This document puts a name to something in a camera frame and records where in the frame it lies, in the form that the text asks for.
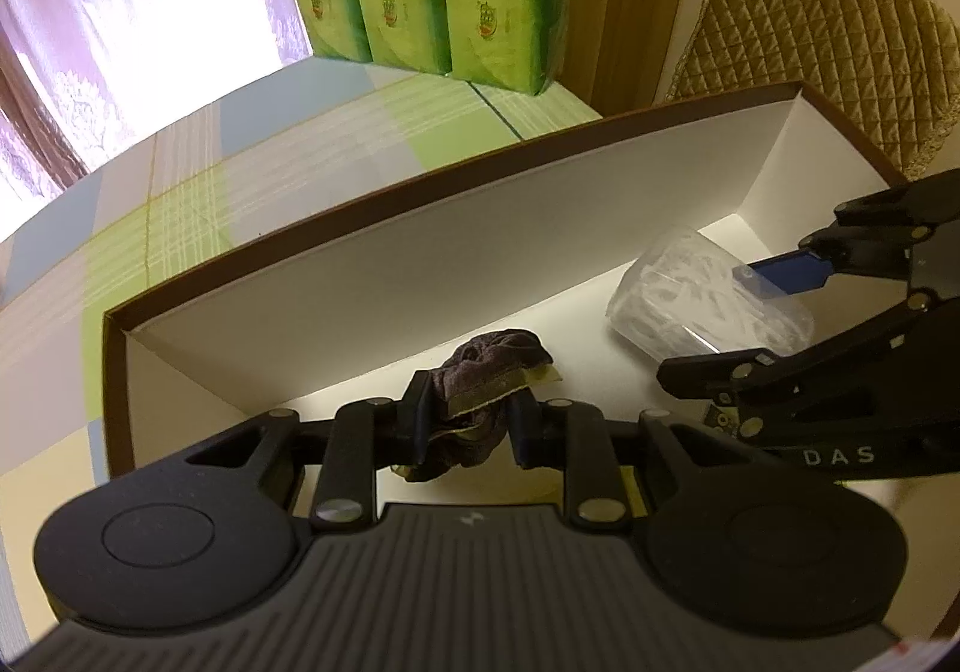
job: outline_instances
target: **brown curtain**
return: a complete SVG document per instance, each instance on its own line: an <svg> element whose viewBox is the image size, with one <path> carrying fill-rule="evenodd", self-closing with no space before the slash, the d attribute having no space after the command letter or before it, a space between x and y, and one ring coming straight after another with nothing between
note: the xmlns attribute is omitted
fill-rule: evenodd
<svg viewBox="0 0 960 672"><path fill-rule="evenodd" d="M89 173L43 105L10 41L2 33L0 111L7 116L35 160L61 188L66 190Z"/></svg>

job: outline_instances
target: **sheer lace curtain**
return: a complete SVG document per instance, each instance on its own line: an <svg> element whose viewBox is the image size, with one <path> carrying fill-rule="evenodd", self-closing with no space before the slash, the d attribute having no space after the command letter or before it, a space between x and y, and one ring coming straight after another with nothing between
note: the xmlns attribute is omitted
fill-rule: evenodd
<svg viewBox="0 0 960 672"><path fill-rule="evenodd" d="M85 170L310 55L294 0L0 0L0 28ZM0 110L1 238L70 182L17 133L2 89Z"/></svg>

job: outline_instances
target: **quilted fabric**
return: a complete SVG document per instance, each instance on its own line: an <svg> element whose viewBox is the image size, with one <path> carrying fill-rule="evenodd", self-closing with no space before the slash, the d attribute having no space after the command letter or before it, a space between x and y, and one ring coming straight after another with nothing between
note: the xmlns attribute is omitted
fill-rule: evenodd
<svg viewBox="0 0 960 672"><path fill-rule="evenodd" d="M667 99L803 79L915 179L960 117L958 38L933 0L704 0Z"/></svg>

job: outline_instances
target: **crumpled fabric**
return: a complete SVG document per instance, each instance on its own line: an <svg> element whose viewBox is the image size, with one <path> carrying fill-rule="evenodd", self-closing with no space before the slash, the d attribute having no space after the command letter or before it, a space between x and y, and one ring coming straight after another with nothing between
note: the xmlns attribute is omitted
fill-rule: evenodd
<svg viewBox="0 0 960 672"><path fill-rule="evenodd" d="M960 118L958 41L933 0L704 0L666 98L802 80L918 179Z"/></svg>
<svg viewBox="0 0 960 672"><path fill-rule="evenodd" d="M504 399L560 379L536 334L514 328L473 337L430 375L436 401L426 460L394 468L410 483L482 464L507 434Z"/></svg>

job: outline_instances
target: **plaid tablecloth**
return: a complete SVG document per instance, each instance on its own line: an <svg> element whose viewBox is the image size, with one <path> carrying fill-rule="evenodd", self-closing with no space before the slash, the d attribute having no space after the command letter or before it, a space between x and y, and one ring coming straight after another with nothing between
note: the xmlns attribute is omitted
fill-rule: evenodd
<svg viewBox="0 0 960 672"><path fill-rule="evenodd" d="M596 119L530 98L311 58L158 132L0 244L0 658L54 622L40 524L107 479L103 312L231 247L426 170Z"/></svg>

